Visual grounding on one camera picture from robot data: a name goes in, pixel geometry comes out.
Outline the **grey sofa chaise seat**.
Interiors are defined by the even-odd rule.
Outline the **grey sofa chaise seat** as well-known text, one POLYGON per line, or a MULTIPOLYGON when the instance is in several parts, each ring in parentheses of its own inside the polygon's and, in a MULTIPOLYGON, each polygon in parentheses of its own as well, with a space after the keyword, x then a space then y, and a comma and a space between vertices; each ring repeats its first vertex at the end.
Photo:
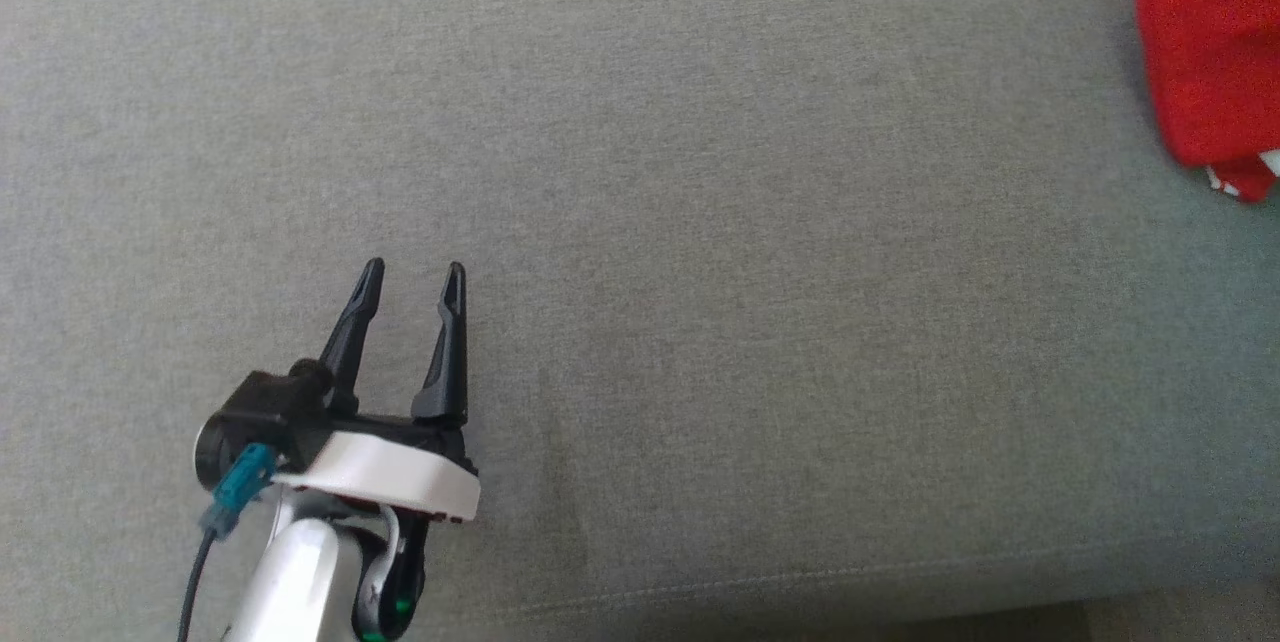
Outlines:
POLYGON ((0 642, 173 642, 196 434, 402 414, 468 272, 434 639, 822 633, 1280 577, 1280 208, 1132 0, 0 0, 0 642))

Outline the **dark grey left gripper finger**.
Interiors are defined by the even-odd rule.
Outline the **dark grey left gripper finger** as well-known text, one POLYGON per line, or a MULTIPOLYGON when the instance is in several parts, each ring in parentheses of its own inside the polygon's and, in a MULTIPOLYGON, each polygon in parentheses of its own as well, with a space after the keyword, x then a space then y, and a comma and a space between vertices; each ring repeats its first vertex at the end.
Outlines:
POLYGON ((325 405, 334 413, 356 414, 358 411, 355 386, 364 359, 369 326, 378 313, 384 274, 384 260, 379 256, 367 260, 320 356, 321 363, 333 377, 325 405))
POLYGON ((466 269, 452 262, 436 304, 440 329, 411 416, 428 425, 465 425, 468 419, 466 269))

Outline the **red jersey with white trim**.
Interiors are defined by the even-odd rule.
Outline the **red jersey with white trim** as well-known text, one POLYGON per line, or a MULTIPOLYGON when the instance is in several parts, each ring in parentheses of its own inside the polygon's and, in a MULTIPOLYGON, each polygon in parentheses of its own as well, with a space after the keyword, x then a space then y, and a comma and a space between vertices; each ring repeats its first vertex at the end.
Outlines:
POLYGON ((1280 185, 1280 0, 1135 0, 1135 20, 1169 153, 1262 203, 1280 185))

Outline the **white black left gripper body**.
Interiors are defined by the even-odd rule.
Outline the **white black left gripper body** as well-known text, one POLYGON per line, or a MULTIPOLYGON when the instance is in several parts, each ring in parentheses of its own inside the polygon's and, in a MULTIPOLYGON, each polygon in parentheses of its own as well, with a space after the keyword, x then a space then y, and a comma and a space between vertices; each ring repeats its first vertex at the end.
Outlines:
POLYGON ((311 411, 270 419, 276 480, 433 522, 471 522, 481 486, 457 419, 311 411))

